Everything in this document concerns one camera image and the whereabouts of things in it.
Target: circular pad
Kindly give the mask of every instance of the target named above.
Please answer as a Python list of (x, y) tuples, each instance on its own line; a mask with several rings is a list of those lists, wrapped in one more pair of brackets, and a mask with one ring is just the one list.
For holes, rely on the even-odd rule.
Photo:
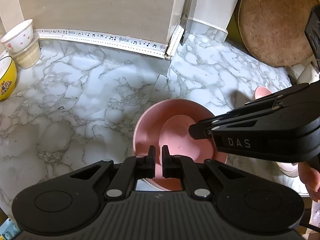
[(281, 198), (274, 192), (258, 190), (248, 193), (244, 197), (244, 202), (254, 210), (268, 212), (281, 205)]
[(72, 203), (72, 197), (63, 191), (48, 191), (39, 195), (35, 204), (45, 212), (58, 212), (66, 209)]

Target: metal screw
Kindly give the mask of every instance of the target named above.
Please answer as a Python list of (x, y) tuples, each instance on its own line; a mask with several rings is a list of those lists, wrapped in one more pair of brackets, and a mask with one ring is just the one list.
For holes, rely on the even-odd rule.
[(205, 188), (198, 188), (195, 190), (194, 193), (198, 197), (207, 197), (210, 195), (210, 191)]
[(109, 190), (107, 191), (107, 196), (108, 196), (108, 197), (120, 197), (121, 195), (122, 195), (122, 191), (119, 190), (119, 189), (116, 189), (116, 188), (114, 188), (114, 189), (109, 189)]

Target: black cable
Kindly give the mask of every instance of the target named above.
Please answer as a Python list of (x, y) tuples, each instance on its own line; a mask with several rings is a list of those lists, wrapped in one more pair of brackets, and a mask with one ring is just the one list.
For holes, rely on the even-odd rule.
[(302, 226), (302, 227), (309, 228), (309, 229), (311, 229), (313, 231), (316, 231), (316, 232), (320, 233), (320, 228), (319, 227), (316, 227), (316, 226), (313, 226), (313, 225), (310, 225), (310, 224), (304, 223), (304, 222), (300, 222), (299, 225)]

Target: plastic container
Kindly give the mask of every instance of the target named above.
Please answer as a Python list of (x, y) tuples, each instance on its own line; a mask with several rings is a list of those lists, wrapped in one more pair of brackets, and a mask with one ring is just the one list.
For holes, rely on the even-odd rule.
[(39, 47), (39, 34), (35, 33), (31, 43), (22, 51), (15, 54), (10, 54), (13, 57), (15, 63), (22, 69), (27, 69), (32, 67), (41, 57), (40, 47)]
[(12, 219), (8, 218), (1, 226), (0, 226), (0, 235), (5, 240), (12, 240), (20, 233), (20, 228), (17, 223)]

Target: blue object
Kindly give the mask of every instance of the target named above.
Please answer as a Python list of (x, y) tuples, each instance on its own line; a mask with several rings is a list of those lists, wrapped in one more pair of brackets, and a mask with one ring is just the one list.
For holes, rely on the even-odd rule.
[(0, 226), (0, 234), (5, 240), (14, 239), (21, 232), (15, 221), (7, 218)]

